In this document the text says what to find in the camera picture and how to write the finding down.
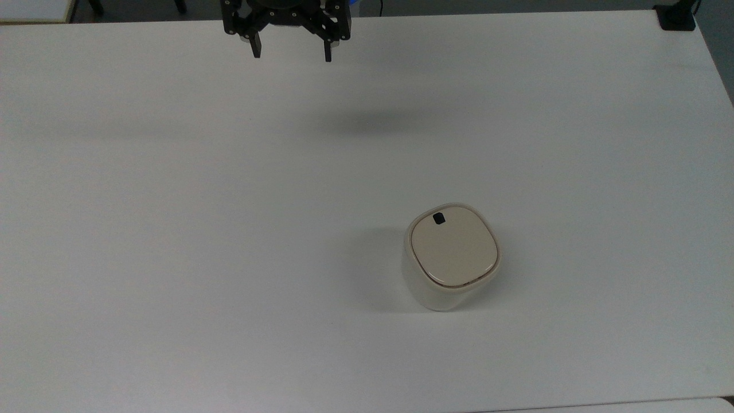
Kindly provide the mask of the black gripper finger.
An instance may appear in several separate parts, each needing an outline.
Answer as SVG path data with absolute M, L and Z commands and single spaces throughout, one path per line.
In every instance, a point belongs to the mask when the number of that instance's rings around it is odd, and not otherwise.
M 222 24 L 228 35 L 239 35 L 259 59 L 262 45 L 257 28 L 264 8 L 257 1 L 221 1 Z
M 333 48 L 351 38 L 352 17 L 349 1 L 304 1 L 300 5 L 300 23 L 323 40 L 325 62 L 332 62 Z

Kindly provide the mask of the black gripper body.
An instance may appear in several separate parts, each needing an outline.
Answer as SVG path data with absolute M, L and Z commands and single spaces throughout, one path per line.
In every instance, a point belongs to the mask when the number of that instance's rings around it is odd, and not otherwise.
M 267 25 L 322 28 L 320 1 L 247 1 L 250 12 L 245 18 L 247 29 Z

